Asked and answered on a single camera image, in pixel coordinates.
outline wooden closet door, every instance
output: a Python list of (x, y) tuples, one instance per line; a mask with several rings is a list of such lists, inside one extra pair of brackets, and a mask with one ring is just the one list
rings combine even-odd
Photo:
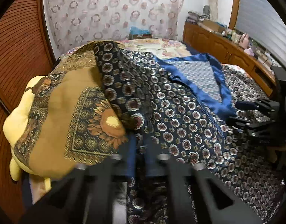
[(0, 207), (14, 223), (24, 208), (20, 181), (10, 177), (11, 150), (2, 126), (28, 81), (52, 70), (42, 13), (42, 0), (15, 0), (0, 19)]

